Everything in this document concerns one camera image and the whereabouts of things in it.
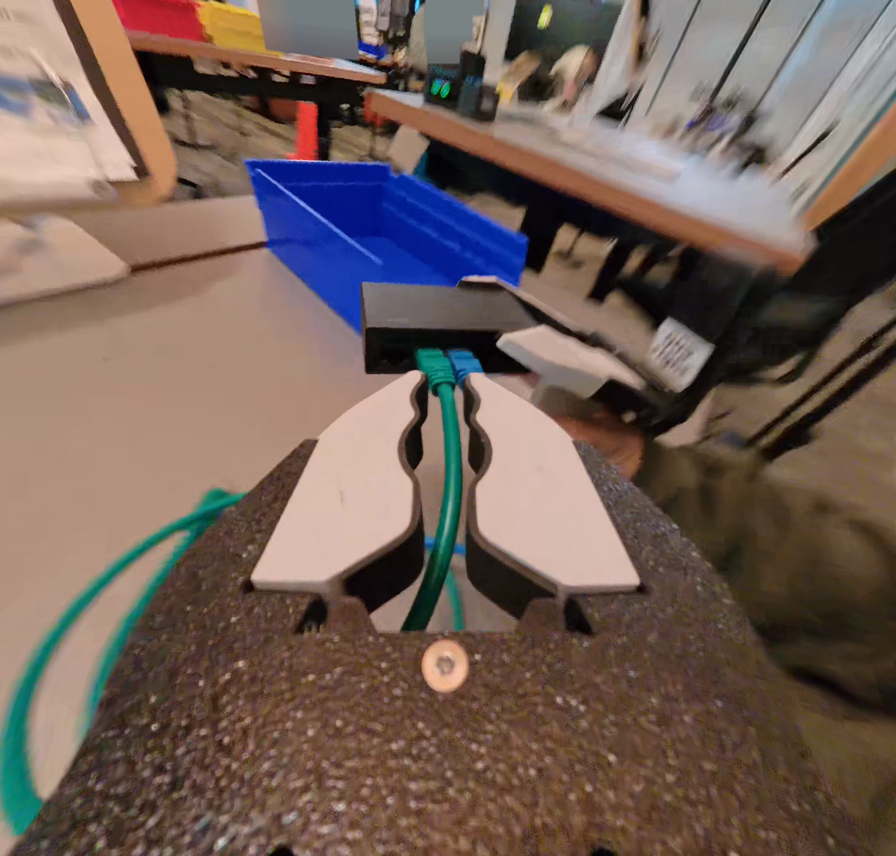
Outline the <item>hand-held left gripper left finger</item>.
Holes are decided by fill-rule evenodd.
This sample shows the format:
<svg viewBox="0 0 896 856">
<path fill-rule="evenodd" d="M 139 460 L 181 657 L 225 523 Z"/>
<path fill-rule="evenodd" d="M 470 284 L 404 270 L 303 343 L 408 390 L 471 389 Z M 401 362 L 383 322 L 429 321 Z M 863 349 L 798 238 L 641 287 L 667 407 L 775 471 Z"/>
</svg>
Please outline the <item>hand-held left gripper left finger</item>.
<svg viewBox="0 0 896 856">
<path fill-rule="evenodd" d="M 405 544 L 416 578 L 426 414 L 427 379 L 411 370 L 323 431 L 252 570 L 256 590 L 347 593 L 352 576 Z"/>
</svg>

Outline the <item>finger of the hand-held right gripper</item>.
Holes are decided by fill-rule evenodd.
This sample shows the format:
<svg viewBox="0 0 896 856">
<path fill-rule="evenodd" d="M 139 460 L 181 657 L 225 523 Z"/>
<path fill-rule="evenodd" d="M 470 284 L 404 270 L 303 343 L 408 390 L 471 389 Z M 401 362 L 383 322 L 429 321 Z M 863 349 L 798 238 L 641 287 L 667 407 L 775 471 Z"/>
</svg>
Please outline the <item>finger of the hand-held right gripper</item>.
<svg viewBox="0 0 896 856">
<path fill-rule="evenodd" d="M 467 288 L 485 291 L 506 292 L 517 302 L 535 307 L 539 304 L 536 297 L 526 293 L 518 285 L 512 285 L 495 276 L 466 276 L 462 278 L 456 286 L 458 288 Z"/>
<path fill-rule="evenodd" d="M 611 352 L 549 326 L 501 335 L 497 348 L 537 380 L 529 401 L 539 409 L 642 409 L 646 382 Z"/>
</svg>

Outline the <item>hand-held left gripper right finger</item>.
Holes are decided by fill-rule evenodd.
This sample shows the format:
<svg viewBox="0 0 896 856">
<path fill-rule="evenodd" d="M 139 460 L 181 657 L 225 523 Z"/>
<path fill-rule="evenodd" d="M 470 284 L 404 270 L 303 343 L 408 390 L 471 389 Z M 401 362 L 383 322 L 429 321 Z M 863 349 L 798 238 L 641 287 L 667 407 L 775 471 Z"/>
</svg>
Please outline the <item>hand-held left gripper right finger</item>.
<svg viewBox="0 0 896 856">
<path fill-rule="evenodd" d="M 484 373 L 463 382 L 473 479 L 466 508 L 470 583 L 521 619 L 550 599 L 633 593 L 641 578 L 573 439 Z"/>
</svg>

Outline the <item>black network switch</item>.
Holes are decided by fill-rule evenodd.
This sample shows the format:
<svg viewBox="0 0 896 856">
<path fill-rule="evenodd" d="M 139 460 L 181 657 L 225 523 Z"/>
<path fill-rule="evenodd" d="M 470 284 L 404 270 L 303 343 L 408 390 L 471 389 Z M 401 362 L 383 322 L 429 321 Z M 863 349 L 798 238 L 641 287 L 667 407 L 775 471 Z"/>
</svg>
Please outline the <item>black network switch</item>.
<svg viewBox="0 0 896 856">
<path fill-rule="evenodd" d="M 395 375 L 414 369 L 419 349 L 469 351 L 490 374 L 525 367 L 498 348 L 505 334 L 536 326 L 510 291 L 493 284 L 361 285 L 364 371 Z"/>
</svg>

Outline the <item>person's right forearm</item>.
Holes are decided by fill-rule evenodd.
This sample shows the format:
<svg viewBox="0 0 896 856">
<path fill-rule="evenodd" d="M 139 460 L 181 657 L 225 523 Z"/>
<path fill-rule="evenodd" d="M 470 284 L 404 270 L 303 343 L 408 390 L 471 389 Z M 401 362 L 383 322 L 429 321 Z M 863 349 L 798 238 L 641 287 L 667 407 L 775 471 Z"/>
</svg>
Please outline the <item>person's right forearm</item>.
<svg viewBox="0 0 896 856">
<path fill-rule="evenodd" d="M 633 480 L 728 583 L 776 661 L 894 713 L 893 527 L 744 456 L 649 441 Z"/>
</svg>

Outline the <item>person's right hand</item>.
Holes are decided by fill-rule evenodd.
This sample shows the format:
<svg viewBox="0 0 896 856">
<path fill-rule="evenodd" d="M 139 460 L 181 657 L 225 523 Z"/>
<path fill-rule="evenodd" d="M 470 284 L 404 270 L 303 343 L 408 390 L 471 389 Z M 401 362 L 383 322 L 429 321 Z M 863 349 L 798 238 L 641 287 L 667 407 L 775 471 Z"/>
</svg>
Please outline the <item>person's right hand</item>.
<svg viewBox="0 0 896 856">
<path fill-rule="evenodd" d="M 633 481 L 645 451 L 644 435 L 608 410 L 599 408 L 586 416 L 552 414 L 569 437 L 596 450 L 623 477 Z"/>
</svg>

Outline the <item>blue plastic bin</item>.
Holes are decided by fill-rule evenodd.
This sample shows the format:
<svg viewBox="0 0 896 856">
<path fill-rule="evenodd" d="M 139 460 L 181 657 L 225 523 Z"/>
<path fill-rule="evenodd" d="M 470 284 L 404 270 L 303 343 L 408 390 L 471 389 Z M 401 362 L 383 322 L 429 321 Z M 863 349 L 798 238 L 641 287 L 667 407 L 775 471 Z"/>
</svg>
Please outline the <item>blue plastic bin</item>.
<svg viewBox="0 0 896 856">
<path fill-rule="evenodd" d="M 364 283 L 518 285 L 528 239 L 385 164 L 245 160 L 269 250 L 356 332 Z"/>
</svg>

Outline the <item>plain black device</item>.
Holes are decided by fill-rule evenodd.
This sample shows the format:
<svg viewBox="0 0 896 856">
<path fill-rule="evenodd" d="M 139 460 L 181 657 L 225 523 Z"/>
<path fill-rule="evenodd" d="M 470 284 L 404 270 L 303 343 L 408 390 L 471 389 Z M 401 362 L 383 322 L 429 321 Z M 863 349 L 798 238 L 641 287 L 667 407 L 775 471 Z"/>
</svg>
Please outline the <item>plain black device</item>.
<svg viewBox="0 0 896 856">
<path fill-rule="evenodd" d="M 495 120 L 498 107 L 497 90 L 488 85 L 484 73 L 486 56 L 463 49 L 458 69 L 458 114 L 490 123 Z"/>
</svg>

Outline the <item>black device with green display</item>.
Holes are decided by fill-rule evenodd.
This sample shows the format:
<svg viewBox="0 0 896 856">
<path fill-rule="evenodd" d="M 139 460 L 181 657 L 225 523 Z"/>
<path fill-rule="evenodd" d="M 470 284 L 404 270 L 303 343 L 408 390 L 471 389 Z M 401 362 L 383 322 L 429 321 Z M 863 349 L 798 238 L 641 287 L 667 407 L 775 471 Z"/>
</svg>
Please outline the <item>black device with green display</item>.
<svg viewBox="0 0 896 856">
<path fill-rule="evenodd" d="M 461 90 L 459 63 L 430 64 L 423 86 L 425 103 L 454 109 Z"/>
</svg>

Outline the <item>grey wood-edged table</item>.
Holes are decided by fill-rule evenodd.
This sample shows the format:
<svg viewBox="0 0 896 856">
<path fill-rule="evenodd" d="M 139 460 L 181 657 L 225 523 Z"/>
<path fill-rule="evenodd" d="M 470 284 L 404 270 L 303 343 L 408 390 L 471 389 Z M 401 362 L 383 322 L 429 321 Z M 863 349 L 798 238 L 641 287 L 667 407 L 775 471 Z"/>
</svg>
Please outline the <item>grey wood-edged table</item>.
<svg viewBox="0 0 896 856">
<path fill-rule="evenodd" d="M 367 97 L 372 111 L 432 141 L 701 251 L 792 275 L 815 248 L 784 187 L 765 174 L 736 175 L 609 120 L 504 111 L 480 122 L 419 94 Z"/>
<path fill-rule="evenodd" d="M 213 97 L 252 97 L 308 102 L 317 107 L 318 156 L 330 158 L 330 125 L 342 108 L 361 106 L 367 89 L 386 74 L 338 58 L 278 55 L 140 31 L 126 31 L 140 70 L 154 89 Z"/>
</svg>

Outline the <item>large black monitor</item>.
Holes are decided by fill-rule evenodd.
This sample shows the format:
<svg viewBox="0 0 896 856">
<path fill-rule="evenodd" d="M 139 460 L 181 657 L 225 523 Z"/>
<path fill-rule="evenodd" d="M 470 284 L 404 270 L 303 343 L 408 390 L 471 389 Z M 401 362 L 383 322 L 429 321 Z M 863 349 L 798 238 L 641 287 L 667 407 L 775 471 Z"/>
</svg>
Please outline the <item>large black monitor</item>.
<svg viewBox="0 0 896 856">
<path fill-rule="evenodd" d="M 516 0 L 504 58 L 535 53 L 555 63 L 577 46 L 603 53 L 621 10 L 613 0 Z"/>
</svg>

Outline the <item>yellow plastic bin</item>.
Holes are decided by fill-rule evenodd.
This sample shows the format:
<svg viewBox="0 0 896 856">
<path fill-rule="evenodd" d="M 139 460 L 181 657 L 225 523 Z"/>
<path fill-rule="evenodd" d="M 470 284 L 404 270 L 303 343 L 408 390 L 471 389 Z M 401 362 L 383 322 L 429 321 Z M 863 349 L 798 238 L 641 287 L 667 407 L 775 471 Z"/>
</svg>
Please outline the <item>yellow plastic bin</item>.
<svg viewBox="0 0 896 856">
<path fill-rule="evenodd" d="M 216 0 L 195 0 L 194 4 L 209 43 L 248 53 L 269 53 L 257 13 Z"/>
</svg>

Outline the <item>instruction sheet on clipboard stand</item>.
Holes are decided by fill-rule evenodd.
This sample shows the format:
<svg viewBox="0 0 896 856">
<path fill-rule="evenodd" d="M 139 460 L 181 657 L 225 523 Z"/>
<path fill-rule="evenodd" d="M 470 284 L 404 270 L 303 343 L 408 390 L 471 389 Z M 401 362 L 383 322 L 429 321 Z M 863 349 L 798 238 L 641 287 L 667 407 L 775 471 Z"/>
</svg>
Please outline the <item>instruction sheet on clipboard stand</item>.
<svg viewBox="0 0 896 856">
<path fill-rule="evenodd" d="M 175 158 L 112 0 L 56 0 L 88 78 L 137 161 L 137 180 L 106 200 L 2 209 L 2 308 L 114 284 L 132 267 L 86 231 L 112 209 L 154 206 L 175 186 Z"/>
</svg>

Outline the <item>red plastic bin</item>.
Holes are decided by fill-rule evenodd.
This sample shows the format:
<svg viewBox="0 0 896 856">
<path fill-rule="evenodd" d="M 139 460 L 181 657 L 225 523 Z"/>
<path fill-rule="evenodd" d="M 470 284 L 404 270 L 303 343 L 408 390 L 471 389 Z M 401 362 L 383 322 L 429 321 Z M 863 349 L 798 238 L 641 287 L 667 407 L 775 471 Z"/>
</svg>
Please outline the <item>red plastic bin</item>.
<svg viewBox="0 0 896 856">
<path fill-rule="evenodd" d="M 124 28 L 204 42 L 206 35 L 196 0 L 112 0 Z"/>
</svg>

